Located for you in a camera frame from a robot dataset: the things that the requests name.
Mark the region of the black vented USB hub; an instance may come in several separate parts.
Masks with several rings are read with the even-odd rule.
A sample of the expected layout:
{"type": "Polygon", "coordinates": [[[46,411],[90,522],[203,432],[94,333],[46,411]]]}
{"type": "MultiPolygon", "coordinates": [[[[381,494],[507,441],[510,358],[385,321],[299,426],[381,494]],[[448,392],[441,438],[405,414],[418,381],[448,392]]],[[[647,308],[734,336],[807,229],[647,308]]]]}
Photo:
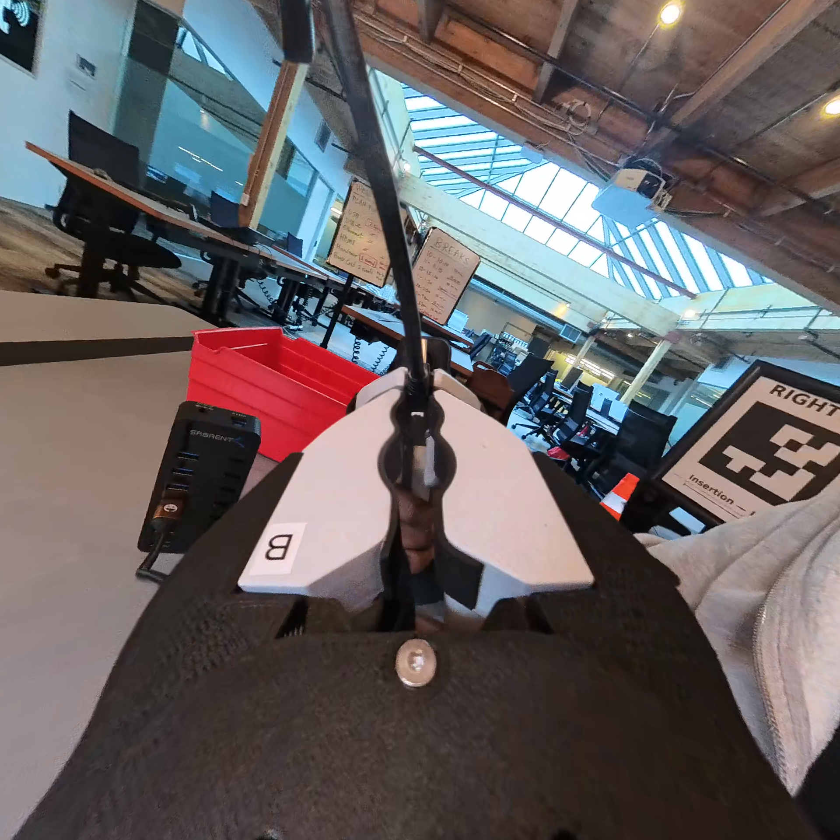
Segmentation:
{"type": "Polygon", "coordinates": [[[259,445],[257,417],[182,402],[154,480],[138,550],[188,551],[239,499],[259,445]]]}

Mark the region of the wooden chair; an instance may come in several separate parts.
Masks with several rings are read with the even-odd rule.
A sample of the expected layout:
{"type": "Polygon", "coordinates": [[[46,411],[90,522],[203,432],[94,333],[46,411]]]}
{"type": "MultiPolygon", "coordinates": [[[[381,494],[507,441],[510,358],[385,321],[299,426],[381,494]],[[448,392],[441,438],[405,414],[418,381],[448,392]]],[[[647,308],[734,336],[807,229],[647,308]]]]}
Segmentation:
{"type": "Polygon", "coordinates": [[[466,386],[479,399],[487,415],[505,427],[508,425],[514,394],[505,375],[486,362],[475,361],[466,386]]]}

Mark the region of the wooden pillar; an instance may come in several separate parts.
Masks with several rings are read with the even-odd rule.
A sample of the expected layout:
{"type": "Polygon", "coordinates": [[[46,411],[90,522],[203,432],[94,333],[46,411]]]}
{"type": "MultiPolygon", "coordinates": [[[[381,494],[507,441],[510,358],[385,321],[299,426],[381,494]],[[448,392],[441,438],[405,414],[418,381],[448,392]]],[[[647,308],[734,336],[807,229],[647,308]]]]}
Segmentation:
{"type": "Polygon", "coordinates": [[[288,59],[280,63],[255,152],[248,163],[247,181],[239,203],[240,226],[256,229],[259,225],[307,71],[307,65],[288,59]]]}

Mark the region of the black swivel office chair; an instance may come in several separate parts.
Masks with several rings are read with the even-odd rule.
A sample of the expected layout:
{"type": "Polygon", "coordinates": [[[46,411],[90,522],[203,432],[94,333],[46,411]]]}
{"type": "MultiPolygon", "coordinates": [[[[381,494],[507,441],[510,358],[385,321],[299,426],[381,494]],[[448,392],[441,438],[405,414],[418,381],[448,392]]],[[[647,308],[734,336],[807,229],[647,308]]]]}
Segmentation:
{"type": "Polygon", "coordinates": [[[135,293],[160,304],[166,300],[140,284],[140,269],[179,269],[180,259],[169,249],[138,236],[134,229],[140,211],[81,179],[68,176],[53,224],[83,244],[79,265],[54,264],[45,275],[58,280],[56,293],[66,295],[71,286],[79,298],[97,298],[100,286],[112,294],[137,301],[135,293]]]}

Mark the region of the phone icon door sign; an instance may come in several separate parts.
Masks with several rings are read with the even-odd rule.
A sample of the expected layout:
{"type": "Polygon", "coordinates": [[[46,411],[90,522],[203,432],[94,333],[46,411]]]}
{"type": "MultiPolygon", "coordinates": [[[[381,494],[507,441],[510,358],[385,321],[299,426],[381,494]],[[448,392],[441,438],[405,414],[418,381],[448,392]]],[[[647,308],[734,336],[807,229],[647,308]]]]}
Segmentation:
{"type": "Polygon", "coordinates": [[[42,1],[1,1],[1,57],[31,74],[44,5],[42,1]]]}

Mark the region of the red plastic bin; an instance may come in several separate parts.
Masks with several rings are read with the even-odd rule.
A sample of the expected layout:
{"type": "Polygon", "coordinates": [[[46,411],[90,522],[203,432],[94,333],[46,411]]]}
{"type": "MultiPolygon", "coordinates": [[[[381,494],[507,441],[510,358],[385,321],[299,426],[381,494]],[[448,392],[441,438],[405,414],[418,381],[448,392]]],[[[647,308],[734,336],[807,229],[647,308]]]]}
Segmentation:
{"type": "Polygon", "coordinates": [[[281,328],[193,333],[186,399],[257,417],[259,452],[277,462],[343,418],[378,374],[281,328]]]}

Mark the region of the black computer monitor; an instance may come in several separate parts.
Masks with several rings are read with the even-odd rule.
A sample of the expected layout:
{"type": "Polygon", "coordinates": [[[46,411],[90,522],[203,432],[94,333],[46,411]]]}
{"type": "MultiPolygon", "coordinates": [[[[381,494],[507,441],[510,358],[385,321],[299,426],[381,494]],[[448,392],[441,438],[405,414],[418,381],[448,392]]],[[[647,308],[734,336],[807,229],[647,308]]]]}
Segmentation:
{"type": "Polygon", "coordinates": [[[73,111],[68,112],[68,155],[70,161],[103,171],[122,186],[132,189],[141,186],[139,148],[73,111]]]}

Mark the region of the black framed marker sign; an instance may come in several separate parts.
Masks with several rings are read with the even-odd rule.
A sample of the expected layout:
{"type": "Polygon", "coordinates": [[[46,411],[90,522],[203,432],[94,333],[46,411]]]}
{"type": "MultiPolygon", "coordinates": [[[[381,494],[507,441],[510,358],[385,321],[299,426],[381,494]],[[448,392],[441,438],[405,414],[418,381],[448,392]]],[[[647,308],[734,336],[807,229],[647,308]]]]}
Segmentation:
{"type": "Polygon", "coordinates": [[[757,360],[686,432],[647,483],[713,527],[838,485],[838,385],[757,360]]]}

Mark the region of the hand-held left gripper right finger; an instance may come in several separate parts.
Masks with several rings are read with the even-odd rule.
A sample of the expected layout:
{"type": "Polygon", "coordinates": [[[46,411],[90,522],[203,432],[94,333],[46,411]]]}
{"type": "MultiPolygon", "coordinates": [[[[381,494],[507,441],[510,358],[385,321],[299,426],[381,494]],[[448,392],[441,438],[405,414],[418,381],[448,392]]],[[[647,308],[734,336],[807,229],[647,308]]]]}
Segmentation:
{"type": "Polygon", "coordinates": [[[589,590],[595,579],[528,447],[436,371],[425,489],[446,623],[483,623],[500,601],[589,590]]]}

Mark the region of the orange traffic cone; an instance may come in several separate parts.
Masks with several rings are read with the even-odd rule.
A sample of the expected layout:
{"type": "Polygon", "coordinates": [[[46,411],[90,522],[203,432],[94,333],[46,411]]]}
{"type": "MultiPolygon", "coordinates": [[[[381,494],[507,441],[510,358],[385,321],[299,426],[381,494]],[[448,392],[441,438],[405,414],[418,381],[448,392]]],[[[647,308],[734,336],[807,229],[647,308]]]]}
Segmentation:
{"type": "Polygon", "coordinates": [[[615,520],[620,520],[625,507],[635,492],[639,477],[627,473],[620,481],[607,492],[601,499],[601,507],[606,510],[615,520]]]}

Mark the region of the handwritten whiteboard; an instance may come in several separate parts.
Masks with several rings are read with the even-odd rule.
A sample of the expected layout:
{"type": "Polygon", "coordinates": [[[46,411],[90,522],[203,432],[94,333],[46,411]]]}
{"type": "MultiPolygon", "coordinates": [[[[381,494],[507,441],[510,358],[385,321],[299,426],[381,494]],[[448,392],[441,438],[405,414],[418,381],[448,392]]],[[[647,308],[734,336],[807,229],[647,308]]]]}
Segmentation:
{"type": "Polygon", "coordinates": [[[450,320],[480,265],[480,256],[440,227],[431,227],[413,264],[421,315],[442,326],[450,320]]]}
{"type": "Polygon", "coordinates": [[[328,255],[328,266],[383,288],[391,266],[373,192],[353,179],[328,255]]]}

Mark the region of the ceiling projector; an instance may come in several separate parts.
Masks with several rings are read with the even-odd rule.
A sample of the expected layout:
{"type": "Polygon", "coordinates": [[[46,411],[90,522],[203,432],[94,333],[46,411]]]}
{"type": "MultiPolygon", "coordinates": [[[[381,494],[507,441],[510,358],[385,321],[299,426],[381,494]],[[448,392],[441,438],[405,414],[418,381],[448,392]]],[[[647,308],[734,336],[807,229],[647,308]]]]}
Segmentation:
{"type": "Polygon", "coordinates": [[[591,209],[629,229],[640,228],[663,213],[672,201],[669,180],[651,164],[618,170],[595,195],[591,209]]]}

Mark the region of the group of black office chairs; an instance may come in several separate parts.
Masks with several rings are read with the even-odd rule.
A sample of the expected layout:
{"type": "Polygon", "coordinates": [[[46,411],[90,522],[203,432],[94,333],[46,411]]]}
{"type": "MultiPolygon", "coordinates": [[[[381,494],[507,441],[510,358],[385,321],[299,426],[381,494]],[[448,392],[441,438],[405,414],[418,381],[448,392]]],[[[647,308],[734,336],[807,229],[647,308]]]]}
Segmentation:
{"type": "Polygon", "coordinates": [[[603,499],[625,474],[648,477],[675,423],[675,416],[637,401],[626,405],[600,385],[566,387],[551,371],[522,398],[508,427],[523,440],[541,440],[543,453],[565,474],[603,499]]]}

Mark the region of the long wooden office desk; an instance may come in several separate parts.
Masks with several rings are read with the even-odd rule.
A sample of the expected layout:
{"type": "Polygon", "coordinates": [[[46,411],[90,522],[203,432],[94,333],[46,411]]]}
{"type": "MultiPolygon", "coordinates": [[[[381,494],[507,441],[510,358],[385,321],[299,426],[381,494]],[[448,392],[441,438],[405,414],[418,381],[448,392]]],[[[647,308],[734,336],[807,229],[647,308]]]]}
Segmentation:
{"type": "Polygon", "coordinates": [[[166,237],[171,240],[186,239],[189,246],[213,255],[217,264],[213,268],[205,290],[198,316],[205,322],[218,327],[228,326],[228,305],[238,288],[242,269],[263,270],[276,273],[282,279],[307,282],[310,285],[323,284],[326,288],[337,287],[339,280],[327,271],[292,255],[274,245],[246,245],[226,234],[190,217],[188,213],[162,204],[160,201],[121,185],[107,177],[100,176],[84,164],[50,152],[35,143],[27,141],[29,152],[53,165],[69,182],[106,195],[109,199],[139,211],[158,222],[166,237]]]}

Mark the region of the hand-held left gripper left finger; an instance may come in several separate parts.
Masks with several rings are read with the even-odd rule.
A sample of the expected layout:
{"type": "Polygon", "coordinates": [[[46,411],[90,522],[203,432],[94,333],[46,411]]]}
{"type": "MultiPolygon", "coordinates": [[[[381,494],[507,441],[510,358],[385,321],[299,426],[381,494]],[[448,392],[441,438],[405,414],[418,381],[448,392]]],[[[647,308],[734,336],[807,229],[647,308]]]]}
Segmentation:
{"type": "Polygon", "coordinates": [[[415,613],[398,529],[398,489],[424,493],[422,418],[400,368],[365,386],[354,410],[305,447],[238,578],[249,594],[334,600],[349,613],[380,595],[415,613]]]}

